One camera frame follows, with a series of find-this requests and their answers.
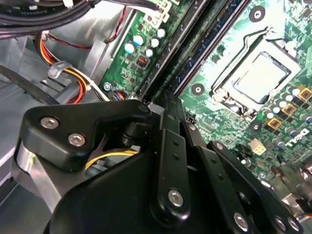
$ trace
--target black plastic arm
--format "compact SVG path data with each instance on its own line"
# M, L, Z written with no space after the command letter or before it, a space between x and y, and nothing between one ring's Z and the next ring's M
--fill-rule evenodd
M84 168L95 149L96 134L107 134L130 122L143 122L150 115L150 110L137 100L36 107L25 113L20 138L30 152L61 169L76 171ZM44 117L56 119L58 127L43 127ZM69 142L73 133L85 138L82 146Z

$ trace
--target silver capacitor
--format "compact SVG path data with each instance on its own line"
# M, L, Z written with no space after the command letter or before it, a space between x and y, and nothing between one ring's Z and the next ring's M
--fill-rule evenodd
M288 133L291 137L295 137L298 135L298 131L294 127L286 128L286 133Z

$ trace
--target capacitor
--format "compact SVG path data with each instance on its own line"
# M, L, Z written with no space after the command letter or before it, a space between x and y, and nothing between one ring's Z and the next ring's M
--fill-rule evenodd
M286 128L286 133L288 133L291 137L295 137L298 135L297 130L293 127Z
M280 108L284 108L287 105L287 102L282 99L276 99L275 104L278 105Z
M312 124L312 116L309 114L303 114L300 117L303 121L305 121L308 124Z
M281 138L275 138L273 140L274 145L276 145L278 148L283 149L285 147L285 142Z
M295 87L288 87L287 90L294 96L298 96L300 94L300 89Z
M263 112L263 114L264 114L264 116L265 116L267 119L272 119L272 118L274 118L274 113L272 113L272 112L269 111L269 110L265 110L265 111Z
M157 38L152 38L151 39L151 47L156 48L159 46L159 40Z
M135 46L132 43L126 43L125 51L127 54L133 54L133 52L135 51Z
M281 109L278 106L271 105L270 109L273 111L273 113L277 114L281 111Z
M134 43L136 46L141 46L141 45L143 45L143 43L144 43L144 39L143 39L143 37L140 36L140 35L135 35L135 36L133 37L133 43Z
M164 38L166 36L166 31L163 29L163 28L159 28L158 30L157 30L157 37L159 38L159 39L162 39L162 38Z
M148 57L148 58L151 58L152 56L153 56L153 50L152 49L146 49L145 50L145 55L146 55L146 57Z
M282 166L286 165L286 160L284 159L284 157L282 155L277 155L276 159Z
M279 171L279 169L275 166L272 166L271 167L271 171L273 172L273 174L276 176L276 177L279 177L281 176L281 172Z
M288 102L290 102L290 101L293 100L293 96L290 95L290 94L288 94L288 93L284 93L284 94L282 95L282 98L283 98L285 101L288 101Z

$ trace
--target silver screw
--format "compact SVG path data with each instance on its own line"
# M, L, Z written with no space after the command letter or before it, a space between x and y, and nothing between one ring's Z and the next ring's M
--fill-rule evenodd
M80 147L86 143L86 138L79 133L72 133L68 136L68 141L72 145Z
M104 85L103 85L103 89L106 91L106 92L109 92L111 91L112 89L112 85L108 82L105 82Z
M295 223L295 221L293 221L293 219L292 218L288 218L288 222L289 222L289 224L291 225L291 227L293 228L293 229L295 229L297 232L299 231L299 227L298 227L298 225Z
M173 205L177 207L181 207L183 205L183 197L177 190L171 189L168 192L168 197Z
M286 231L286 226L279 217L275 217L275 221L283 231Z
M215 144L218 149L223 150L223 146L220 143Z
M142 105L142 104L139 105L138 108L139 108L141 111L143 111L143 112L148 112L148 108L147 108L146 106Z
M55 129L59 126L59 122L52 117L44 117L40 121L42 127L47 129Z
M190 124L189 127L190 127L191 130L196 131L196 127L194 125Z
M234 214L234 220L241 230L244 232L248 231L248 223L240 213L236 212Z

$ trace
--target white connector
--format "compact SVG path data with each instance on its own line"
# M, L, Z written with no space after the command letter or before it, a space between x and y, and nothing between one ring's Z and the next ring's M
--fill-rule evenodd
M166 23L170 17L168 14L172 7L172 3L167 0L162 0L157 3L159 6L158 11L154 11L153 14L145 14L144 21L149 23L153 28L158 29L161 23Z
M73 0L63 0L63 3L66 8L73 8L74 6Z

